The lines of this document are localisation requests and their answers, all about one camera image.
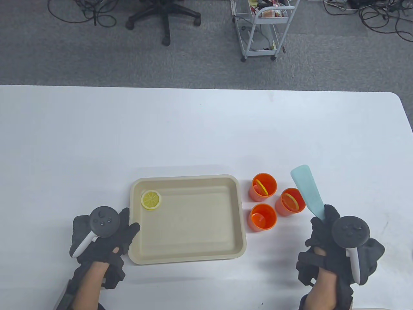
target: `black glove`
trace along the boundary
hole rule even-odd
[[[89,222],[88,215],[82,215],[81,217],[82,221],[87,221],[87,223]],[[114,254],[112,251],[116,247],[119,248],[119,252],[115,254],[115,256],[120,257],[120,255],[125,255],[128,252],[133,238],[138,231],[140,231],[140,225],[138,223],[133,223],[129,226],[129,208],[123,209],[119,213],[119,217],[120,224],[118,230],[109,238],[97,238],[95,242],[91,242],[86,250],[84,250],[84,252],[77,258],[80,264],[83,262],[111,263],[111,260],[116,261],[116,258],[112,255]],[[69,252],[74,252],[75,249],[75,243],[73,243]]]
[[[125,273],[122,270],[123,260],[121,255],[128,252],[133,238],[140,230],[138,223],[133,223],[129,226],[129,208],[123,209],[119,213],[119,217],[119,228],[112,236],[97,238],[95,242],[91,242],[84,252],[77,257],[77,261],[83,268],[86,267],[87,269],[89,269],[92,262],[107,262],[110,264],[105,274],[106,281],[102,284],[106,289],[114,289],[124,279]],[[89,231],[89,215],[80,215],[73,220],[72,246],[69,251],[71,256]],[[113,253],[116,247],[119,248],[119,251],[118,253]]]
[[[325,221],[314,217],[311,219],[313,232],[311,238],[306,241],[310,249],[299,253],[296,268],[298,279],[304,285],[313,286],[312,279],[317,279],[319,267],[335,273],[337,277],[337,306],[336,310],[348,310],[353,300],[353,290],[350,285],[354,283],[351,273],[350,258],[346,256],[346,250],[336,244],[332,236],[332,226],[340,218],[340,214],[331,205],[324,205]],[[369,264],[368,274],[371,275],[377,267],[377,260],[383,255],[384,247],[375,239],[369,239],[368,245],[374,245],[378,249],[372,260],[364,262]],[[320,247],[327,252],[327,256],[314,253],[314,248]]]

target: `white controller handle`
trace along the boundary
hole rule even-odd
[[[360,285],[361,276],[357,248],[346,249],[346,256],[350,257],[351,274],[353,275],[353,279],[358,285]]]
[[[89,246],[91,242],[95,242],[98,236],[93,232],[90,231],[90,233],[86,236],[86,238],[83,239],[83,241],[79,244],[77,249],[74,251],[72,257],[77,258],[80,254],[86,250],[86,248]]]

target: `chair wheel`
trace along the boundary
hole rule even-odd
[[[135,23],[133,23],[133,22],[131,22],[130,20],[128,20],[128,21],[126,22],[125,27],[126,27],[126,29],[128,29],[128,30],[133,30],[133,28],[135,28]]]
[[[194,20],[194,25],[195,25],[195,26],[198,26],[198,27],[201,25],[201,17],[195,18],[195,20]]]
[[[162,39],[162,45],[169,46],[170,43],[171,43],[171,38],[170,37],[164,37]]]

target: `black cable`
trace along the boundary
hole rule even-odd
[[[323,5],[324,5],[324,9],[325,9],[325,11],[326,11],[328,14],[332,15],[332,16],[339,16],[339,15],[354,15],[354,14],[356,14],[356,13],[357,13],[357,11],[358,11],[358,10],[354,10],[354,12],[353,12],[353,13],[338,13],[338,14],[335,14],[335,13],[330,13],[330,12],[327,10],[326,6],[325,6],[325,1],[324,1],[324,0],[322,0],[322,1],[323,1]]]
[[[411,21],[409,19],[406,19],[406,18],[400,17],[400,11],[404,11],[404,10],[396,10],[395,12],[397,13],[397,16],[393,16],[393,15],[389,14],[389,12],[388,12],[388,10],[386,10],[385,6],[378,7],[378,6],[374,5],[374,6],[371,6],[370,9],[372,9],[373,11],[365,12],[365,9],[361,9],[361,10],[358,11],[358,15],[361,19],[361,23],[364,26],[366,26],[371,31],[374,31],[374,32],[377,32],[377,33],[382,33],[382,34],[396,33],[401,39],[403,39],[407,42],[412,42],[413,43],[413,33],[405,31],[405,30],[399,30],[398,27],[397,27],[398,24],[399,24],[399,21],[401,21],[401,20],[407,21],[407,22],[413,24],[413,21]],[[373,14],[373,15],[371,17],[366,17],[367,14]],[[370,26],[370,25],[367,24],[367,22],[366,22],[367,20],[378,17],[378,16],[381,16],[383,18],[383,20],[385,20],[385,23],[383,25]],[[378,30],[380,28],[383,28],[383,27],[387,26],[390,22],[390,19],[392,19],[392,18],[396,19],[396,23],[394,25],[394,31],[381,31],[381,30]],[[403,37],[401,35],[402,33],[409,35],[411,38],[408,39],[408,38]]]
[[[107,13],[113,11],[115,7],[117,6],[119,0],[108,0],[105,4],[103,4],[99,9],[98,6],[102,4],[104,0],[71,0],[76,3],[76,5],[81,9],[83,16],[85,17],[85,20],[83,21],[68,21],[65,20],[56,14],[54,14],[51,9],[50,9],[50,3],[53,0],[47,0],[47,10],[49,13],[57,18],[60,21],[64,21],[65,23],[70,23],[70,24],[81,24],[81,23],[86,23],[88,21],[93,20],[95,26],[97,24],[101,25],[102,27],[105,28],[111,28],[116,25],[116,18],[112,15],[109,15]],[[100,19],[102,17],[110,18],[112,20],[112,23],[109,25],[103,24]]]
[[[412,20],[406,19],[406,18],[402,18],[400,17],[400,12],[407,11],[412,9],[413,7],[403,7],[402,2],[404,0],[390,0],[389,3],[387,3],[387,5],[382,4],[382,3],[373,3],[371,5],[359,8],[359,9],[355,9],[353,13],[338,13],[338,14],[334,14],[331,13],[327,10],[327,7],[325,6],[325,1],[323,1],[323,6],[325,11],[333,16],[338,16],[338,15],[353,15],[358,13],[358,16],[361,20],[361,23],[367,27],[368,29],[370,29],[371,31],[377,32],[377,33],[382,33],[382,34],[397,34],[401,39],[407,41],[407,42],[413,42],[413,33],[405,31],[405,30],[399,30],[398,25],[399,25],[399,21],[406,21],[409,23],[413,24]],[[389,8],[390,7],[395,7],[396,9],[392,9],[393,12],[396,12],[396,16],[389,14]],[[371,26],[367,23],[368,20],[370,19],[374,19],[376,17],[382,17],[382,19],[385,21],[384,24],[381,24],[379,26]],[[394,31],[381,31],[379,29],[387,26],[390,22],[391,19],[396,19],[396,23],[394,25]],[[402,34],[405,35],[409,35],[411,38],[405,38],[402,36]]]

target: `lemon slice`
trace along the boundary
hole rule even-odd
[[[299,210],[297,200],[295,200],[295,198],[293,196],[291,196],[290,194],[285,193],[282,196],[281,201],[287,207],[287,209],[289,209],[291,211],[298,211]]]
[[[140,203],[146,210],[155,210],[161,201],[161,194],[153,189],[144,192],[140,198]]]
[[[261,183],[258,179],[255,179],[255,181],[256,181],[256,182],[258,183],[258,185],[261,186],[261,188],[264,190],[265,196],[268,196],[267,189],[264,187],[264,185],[262,185],[262,183]]]

